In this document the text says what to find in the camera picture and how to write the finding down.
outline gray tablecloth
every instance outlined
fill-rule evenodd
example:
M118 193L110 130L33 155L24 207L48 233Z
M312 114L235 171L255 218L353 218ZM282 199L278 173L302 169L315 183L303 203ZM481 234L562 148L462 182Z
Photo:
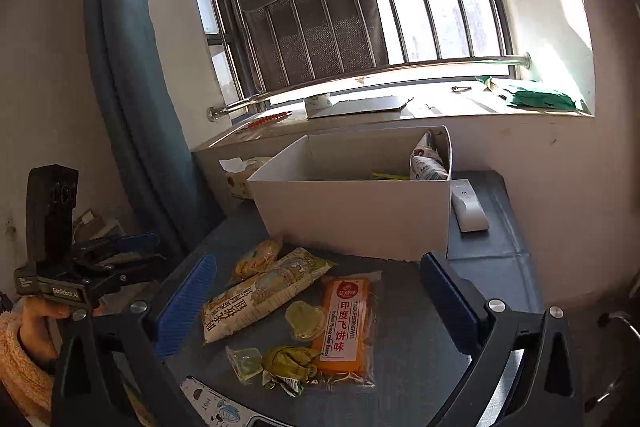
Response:
M504 182L493 171L459 172L469 178L490 223L487 232L461 233L452 211L448 257L461 277L471 280L485 297L499 297L519 311L542 311L540 294L530 266L529 251L509 204ZM218 295L238 256L267 238L255 207L242 205L198 247L216 255L218 275L211 294ZM202 346L200 321L196 321L180 351L166 361L178 382L195 377L212 389L258 413L296 427L388 426L424 427L464 373L469 357L455 349L418 277L415 263L363 259L315 251L338 263L332 275L382 270L383 292L378 300L374 344L373 390L349 389L336 393L307 388L301 397L281 389L268 391L256 377L249 385L238 382L226 358L225 346L270 347L294 343L284 319L286 306L227 339ZM320 303L317 282L299 296ZM517 367L514 355L492 407L481 424L491 423Z

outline white box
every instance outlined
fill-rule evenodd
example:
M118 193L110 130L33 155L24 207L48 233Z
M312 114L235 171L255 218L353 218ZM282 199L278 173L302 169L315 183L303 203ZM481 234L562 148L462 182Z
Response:
M314 134L292 143L248 180L269 234L296 246L399 261L446 253L449 180L369 180L372 172L407 175L429 130L450 180L444 126Z

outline bolt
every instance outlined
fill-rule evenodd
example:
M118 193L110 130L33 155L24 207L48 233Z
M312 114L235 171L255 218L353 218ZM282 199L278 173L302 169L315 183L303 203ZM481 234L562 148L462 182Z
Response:
M555 317L556 319L561 319L562 317L564 317L564 312L562 311L562 308L559 308L558 306L551 306L551 308L549 308L549 313L551 314L552 317Z
M131 313L141 314L146 312L146 302L145 301L135 301L129 309Z
M502 313L507 309L507 305L500 299L491 299L489 301L489 308L496 313Z
M73 313L73 315L71 315L71 317L76 322L81 321L82 319L84 319L86 317L86 310L84 308L78 308L76 311L74 311L74 313Z

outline red logo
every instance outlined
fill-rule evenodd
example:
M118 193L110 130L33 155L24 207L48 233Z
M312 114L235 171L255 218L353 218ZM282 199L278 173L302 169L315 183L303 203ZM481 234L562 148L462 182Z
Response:
M335 294L340 299L351 299L358 294L358 285L353 282L342 281L338 285L338 289L335 291Z

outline orange snack package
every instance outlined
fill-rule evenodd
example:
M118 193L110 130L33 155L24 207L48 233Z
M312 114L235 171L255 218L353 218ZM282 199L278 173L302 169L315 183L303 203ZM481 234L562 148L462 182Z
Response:
M314 340L313 348L320 351L316 362L318 371L330 381L354 380L372 385L368 378L372 279L379 280L380 273L337 277L324 282L322 307L327 315L326 330Z

